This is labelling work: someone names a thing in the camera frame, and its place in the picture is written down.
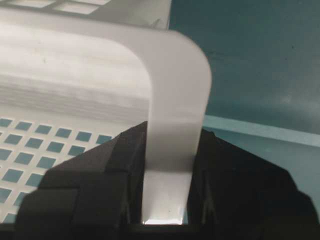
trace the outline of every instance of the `plastic handle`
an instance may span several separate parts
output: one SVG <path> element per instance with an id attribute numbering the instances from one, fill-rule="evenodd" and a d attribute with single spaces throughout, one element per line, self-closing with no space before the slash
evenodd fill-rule
<path id="1" fill-rule="evenodd" d="M 43 30 L 43 37 L 51 31 L 113 41 L 142 61 L 151 82 L 142 221 L 181 224 L 211 89 L 210 66 L 199 47 L 174 31 L 43 12 L 0 9 L 0 22 Z"/>

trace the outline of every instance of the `grid pattern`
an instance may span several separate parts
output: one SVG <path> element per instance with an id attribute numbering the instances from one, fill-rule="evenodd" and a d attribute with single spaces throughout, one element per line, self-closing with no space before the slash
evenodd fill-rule
<path id="1" fill-rule="evenodd" d="M 27 8 L 50 8 L 54 11 L 88 15 L 111 0 L 5 0 L 5 4 Z"/>
<path id="2" fill-rule="evenodd" d="M 45 172 L 112 139 L 90 129 L 0 116 L 0 223 L 16 219 L 23 198 Z"/>

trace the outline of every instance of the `teal surface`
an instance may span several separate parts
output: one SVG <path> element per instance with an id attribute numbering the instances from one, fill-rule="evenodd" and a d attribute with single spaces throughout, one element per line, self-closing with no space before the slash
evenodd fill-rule
<path id="1" fill-rule="evenodd" d="M 12 182 L 12 183 L 17 183 L 23 173 L 24 173 L 23 171 L 9 169 L 8 171 L 6 171 L 2 180 L 7 182 Z"/>
<path id="2" fill-rule="evenodd" d="M 54 152 L 54 153 L 60 153 L 63 147 L 64 147 L 63 143 L 52 141 L 52 142 L 50 142 L 50 144 L 47 148 L 47 151 Z"/>
<path id="3" fill-rule="evenodd" d="M 40 148 L 40 145 L 42 144 L 43 140 L 31 137 L 25 144 L 28 148 L 38 149 Z"/>
<path id="4" fill-rule="evenodd" d="M 84 153 L 86 150 L 83 146 L 72 146 L 68 152 L 68 155 L 70 156 L 78 156 L 82 153 Z"/>
<path id="5" fill-rule="evenodd" d="M 0 148 L 0 160 L 7 160 L 11 153 L 11 150 Z"/>
<path id="6" fill-rule="evenodd" d="M 32 186 L 32 187 L 38 187 L 42 178 L 43 178 L 43 175 L 32 173 L 31 176 L 29 177 L 28 181 L 26 181 L 25 185 Z"/>
<path id="7" fill-rule="evenodd" d="M 92 134 L 90 132 L 80 131 L 75 139 L 83 142 L 89 142 L 91 135 Z"/>
<path id="8" fill-rule="evenodd" d="M 35 130 L 35 132 L 38 134 L 48 134 L 50 130 L 51 130 L 51 126 L 39 125 Z"/>
<path id="9" fill-rule="evenodd" d="M 12 190 L 0 187 L 0 203 L 4 204 Z"/>
<path id="10" fill-rule="evenodd" d="M 204 126 L 287 169 L 320 216 L 319 13 L 318 0 L 173 0 L 170 29 L 211 66 Z"/>
<path id="11" fill-rule="evenodd" d="M 22 136 L 19 135 L 15 135 L 15 134 L 10 134 L 6 139 L 5 139 L 5 143 L 6 144 L 13 144 L 13 145 L 17 145 L 20 140 L 22 139 Z"/>
<path id="12" fill-rule="evenodd" d="M 71 134 L 71 130 L 70 129 L 59 128 L 55 135 L 57 137 L 66 138 L 67 139 L 70 136 L 70 134 Z"/>
<path id="13" fill-rule="evenodd" d="M 33 158 L 34 155 L 25 153 L 25 152 L 20 152 L 19 155 L 16 157 L 15 161 L 18 164 L 25 164 L 28 165 Z"/>
<path id="14" fill-rule="evenodd" d="M 28 193 L 20 192 L 13 205 L 19 207 L 21 205 L 21 203 L 22 203 L 22 200 L 24 199 L 24 197 L 26 195 L 28 195 Z"/>
<path id="15" fill-rule="evenodd" d="M 206 114 L 320 134 L 319 13 L 318 0 L 173 0 L 170 29 L 211 65 Z"/>
<path id="16" fill-rule="evenodd" d="M 97 144 L 104 144 L 105 142 L 108 142 L 111 140 L 111 136 L 106 135 L 99 135 L 98 139 L 96 140 Z"/>
<path id="17" fill-rule="evenodd" d="M 4 224 L 13 224 L 16 221 L 17 215 L 8 213 L 3 221 Z"/>
<path id="18" fill-rule="evenodd" d="M 56 160 L 54 158 L 43 156 L 36 166 L 38 168 L 50 169 L 53 167 L 55 162 Z"/>
<path id="19" fill-rule="evenodd" d="M 0 127 L 9 127 L 9 125 L 11 124 L 12 120 L 10 119 L 6 119 L 6 118 L 0 118 Z"/>
<path id="20" fill-rule="evenodd" d="M 28 131 L 29 128 L 31 127 L 32 123 L 30 122 L 24 122 L 24 121 L 21 121 L 17 124 L 17 126 L 15 127 L 15 129 L 18 129 L 18 130 L 23 130 L 23 131 Z"/>

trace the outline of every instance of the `teal background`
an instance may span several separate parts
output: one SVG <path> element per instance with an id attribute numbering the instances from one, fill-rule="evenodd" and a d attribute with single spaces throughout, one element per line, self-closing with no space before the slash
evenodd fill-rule
<path id="1" fill-rule="evenodd" d="M 204 126 L 287 169 L 319 214 L 320 1 L 173 0 L 170 29 L 210 63 Z"/>

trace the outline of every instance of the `white plastic basket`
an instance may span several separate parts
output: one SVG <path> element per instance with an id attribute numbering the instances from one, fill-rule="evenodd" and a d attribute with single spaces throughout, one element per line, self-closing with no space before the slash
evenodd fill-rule
<path id="1" fill-rule="evenodd" d="M 170 6 L 1 1 L 0 222 L 48 168 L 148 120 L 143 221 L 182 223 L 211 72 Z"/>

